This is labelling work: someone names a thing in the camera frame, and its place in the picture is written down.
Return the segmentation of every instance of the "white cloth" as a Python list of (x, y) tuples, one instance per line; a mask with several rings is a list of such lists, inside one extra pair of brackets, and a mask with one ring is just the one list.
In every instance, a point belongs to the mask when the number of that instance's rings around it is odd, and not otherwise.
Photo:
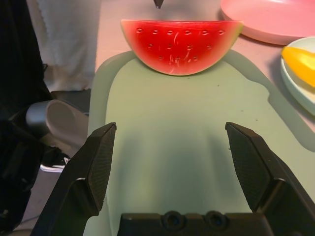
[(89, 89), (101, 0), (27, 0), (50, 91)]

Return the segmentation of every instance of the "table surface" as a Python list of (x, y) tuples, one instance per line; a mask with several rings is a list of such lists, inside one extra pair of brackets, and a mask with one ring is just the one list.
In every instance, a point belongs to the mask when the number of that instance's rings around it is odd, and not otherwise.
[[(153, 0), (102, 0), (96, 68), (106, 59), (130, 50), (121, 30), (121, 19), (222, 20), (222, 16), (220, 0), (164, 0), (161, 9), (155, 8)], [(241, 35), (232, 49), (255, 63), (315, 132), (312, 122), (314, 118), (293, 98), (282, 81), (282, 46), (255, 41)]]

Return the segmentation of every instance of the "toy watermelon slice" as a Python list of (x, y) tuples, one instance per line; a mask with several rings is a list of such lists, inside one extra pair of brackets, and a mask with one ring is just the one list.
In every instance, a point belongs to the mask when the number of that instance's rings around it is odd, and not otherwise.
[(315, 88), (315, 53), (285, 47), (282, 57), (298, 78)]
[(218, 62), (243, 27), (239, 21), (122, 20), (125, 38), (150, 68), (169, 75), (190, 75)]

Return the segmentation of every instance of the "black fabric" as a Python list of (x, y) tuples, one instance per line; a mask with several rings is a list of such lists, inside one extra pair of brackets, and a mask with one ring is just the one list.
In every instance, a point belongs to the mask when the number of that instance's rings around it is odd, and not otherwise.
[(51, 100), (26, 0), (0, 0), (0, 119)]

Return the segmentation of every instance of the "pink plate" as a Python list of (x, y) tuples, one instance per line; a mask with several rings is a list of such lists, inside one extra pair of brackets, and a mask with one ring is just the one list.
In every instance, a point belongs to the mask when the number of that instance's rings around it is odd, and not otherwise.
[(315, 36), (315, 0), (221, 0), (226, 20), (243, 21), (242, 34), (287, 45)]

